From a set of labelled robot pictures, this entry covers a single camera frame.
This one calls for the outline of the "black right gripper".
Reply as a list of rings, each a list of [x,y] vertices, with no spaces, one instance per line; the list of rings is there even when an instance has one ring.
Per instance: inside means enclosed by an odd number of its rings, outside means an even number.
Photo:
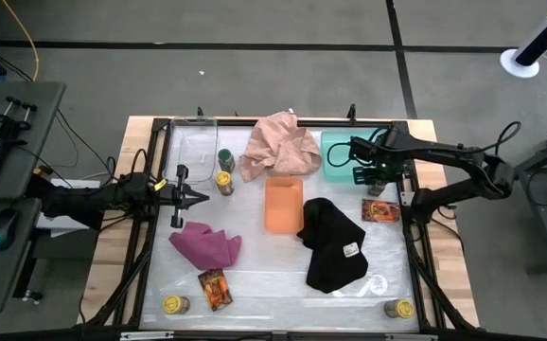
[[[355,185],[396,182],[399,161],[392,152],[381,147],[378,141],[352,136],[349,146],[349,159],[360,164],[353,169]]]

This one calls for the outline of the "magenta cloth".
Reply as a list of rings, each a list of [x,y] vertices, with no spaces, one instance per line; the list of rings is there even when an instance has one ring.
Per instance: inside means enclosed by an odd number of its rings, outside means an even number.
[[[224,230],[208,224],[187,222],[182,232],[168,237],[172,246],[199,270],[227,268],[235,264],[242,244],[240,235],[229,238]]]

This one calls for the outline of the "clear plastic container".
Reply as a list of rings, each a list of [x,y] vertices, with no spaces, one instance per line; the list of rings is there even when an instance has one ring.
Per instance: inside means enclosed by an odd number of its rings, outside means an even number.
[[[213,117],[175,117],[169,123],[170,139],[163,175],[173,182],[177,167],[188,168],[185,182],[195,185],[211,179],[216,168],[218,121]]]

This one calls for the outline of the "grey desk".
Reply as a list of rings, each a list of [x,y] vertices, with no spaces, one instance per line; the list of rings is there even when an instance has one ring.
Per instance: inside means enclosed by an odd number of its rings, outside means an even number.
[[[0,313],[38,220],[41,203],[26,190],[64,90],[60,82],[0,81]]]

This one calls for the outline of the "teal plastic tray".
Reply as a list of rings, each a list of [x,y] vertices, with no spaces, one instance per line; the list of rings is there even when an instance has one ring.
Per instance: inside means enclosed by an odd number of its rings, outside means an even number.
[[[384,140],[388,128],[376,128],[372,133],[365,130],[326,130],[321,133],[321,151],[324,157],[324,177],[331,183],[353,183],[352,170],[360,164],[349,159],[352,136],[378,141]]]

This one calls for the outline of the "orange plastic tray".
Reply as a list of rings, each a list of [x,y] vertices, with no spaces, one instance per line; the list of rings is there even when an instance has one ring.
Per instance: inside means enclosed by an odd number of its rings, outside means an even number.
[[[303,228],[303,180],[271,177],[265,185],[265,229],[274,234],[296,234]]]

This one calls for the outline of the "black clamp holder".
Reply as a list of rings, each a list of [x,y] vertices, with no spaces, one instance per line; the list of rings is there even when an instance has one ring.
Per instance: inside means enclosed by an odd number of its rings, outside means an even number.
[[[14,140],[18,137],[19,133],[31,129],[31,124],[28,122],[29,114],[35,113],[38,107],[34,103],[20,101],[18,98],[11,96],[6,97],[6,101],[9,105],[7,109],[0,114],[0,139]],[[21,107],[26,111],[23,120],[15,120],[9,115],[9,112],[14,107]]]

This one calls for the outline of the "black cloth with label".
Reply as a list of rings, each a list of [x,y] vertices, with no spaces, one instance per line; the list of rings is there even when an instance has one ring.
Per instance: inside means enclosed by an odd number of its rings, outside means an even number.
[[[330,294],[366,275],[365,231],[330,200],[305,202],[303,228],[296,236],[312,251],[306,279],[309,287]]]

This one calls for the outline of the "white box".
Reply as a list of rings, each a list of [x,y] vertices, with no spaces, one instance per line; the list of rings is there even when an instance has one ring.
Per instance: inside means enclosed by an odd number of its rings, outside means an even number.
[[[100,182],[98,180],[65,180],[52,179],[51,183],[55,186],[64,186],[66,188],[98,188]],[[68,216],[60,216],[56,218],[47,218],[40,214],[36,227],[38,229],[48,231],[51,238],[59,237],[66,233],[75,232],[78,230],[86,230],[88,225],[79,223]]]

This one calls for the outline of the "white floor stand with pole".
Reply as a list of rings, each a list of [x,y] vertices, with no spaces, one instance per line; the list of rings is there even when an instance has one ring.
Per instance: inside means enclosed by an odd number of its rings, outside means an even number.
[[[547,53],[547,18],[519,48],[507,49],[500,56],[503,69],[521,79],[534,78],[539,72],[541,57]]]

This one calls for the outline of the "yellow lid spice jar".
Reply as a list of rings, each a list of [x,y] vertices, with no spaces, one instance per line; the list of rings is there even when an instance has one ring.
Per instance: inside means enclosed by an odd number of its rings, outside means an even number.
[[[167,296],[163,302],[166,314],[185,314],[190,309],[190,301],[185,296]]]
[[[390,318],[411,318],[415,308],[408,299],[395,299],[386,301],[383,305],[385,314]]]
[[[232,176],[227,171],[219,171],[215,177],[216,185],[223,196],[230,196],[234,192]]]

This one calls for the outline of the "beige pink cloth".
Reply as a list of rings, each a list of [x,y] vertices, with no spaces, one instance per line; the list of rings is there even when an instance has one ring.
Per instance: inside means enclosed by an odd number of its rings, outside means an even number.
[[[298,117],[278,112],[260,119],[239,158],[244,182],[255,180],[263,171],[273,176],[308,175],[322,165],[322,155],[314,135],[298,126]]]

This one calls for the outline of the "orange spice packet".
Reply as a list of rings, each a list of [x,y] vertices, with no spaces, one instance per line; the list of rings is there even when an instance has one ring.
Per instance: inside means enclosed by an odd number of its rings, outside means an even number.
[[[400,208],[393,202],[363,199],[362,219],[366,222],[396,223],[400,220]]]
[[[221,269],[211,269],[198,275],[198,280],[210,309],[215,312],[233,302],[229,285]]]

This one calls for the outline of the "silver frame bracket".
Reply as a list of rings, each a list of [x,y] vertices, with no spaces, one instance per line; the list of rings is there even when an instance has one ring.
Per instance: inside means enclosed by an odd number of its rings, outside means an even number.
[[[421,333],[386,333],[385,341],[438,341],[436,335]]]
[[[174,332],[156,331],[156,332],[122,332],[119,341],[159,341],[171,340],[174,338]]]

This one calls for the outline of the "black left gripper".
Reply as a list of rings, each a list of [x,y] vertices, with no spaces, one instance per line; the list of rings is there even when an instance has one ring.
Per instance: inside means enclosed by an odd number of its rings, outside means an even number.
[[[195,197],[188,199],[188,208],[209,200],[208,195],[198,192],[185,183],[187,176],[187,166],[178,165],[174,177],[175,183],[166,182],[158,190],[158,205],[173,207],[173,213],[170,217],[170,226],[172,228],[183,227],[183,218],[181,217],[180,211],[186,209],[185,197],[187,190],[189,196]]]

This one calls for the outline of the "white table mat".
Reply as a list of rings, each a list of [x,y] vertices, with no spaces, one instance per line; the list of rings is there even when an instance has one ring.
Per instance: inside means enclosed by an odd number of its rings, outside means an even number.
[[[218,149],[233,156],[244,153],[251,131],[247,127],[219,127]],[[190,185],[209,200],[183,212],[186,222],[208,224],[230,237],[240,235],[236,263],[224,270],[233,302],[213,312],[198,280],[199,270],[169,242],[173,210],[160,210],[151,252],[148,283],[140,317],[144,330],[185,331],[316,331],[414,332],[415,317],[390,318],[386,301],[414,296],[401,223],[372,223],[362,219],[364,186],[327,182],[318,170],[303,179],[305,199],[326,198],[365,231],[362,252],[368,270],[360,278],[330,294],[310,288],[306,278],[311,252],[294,234],[265,229],[265,180],[244,182],[232,174],[234,192],[223,196],[214,173],[210,180]],[[167,296],[185,296],[185,314],[166,314]]]

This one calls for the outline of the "black computer mouse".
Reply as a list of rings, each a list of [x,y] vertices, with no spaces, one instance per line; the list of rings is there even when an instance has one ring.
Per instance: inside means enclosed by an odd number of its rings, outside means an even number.
[[[19,212],[13,208],[0,211],[0,250],[8,249],[14,242]]]

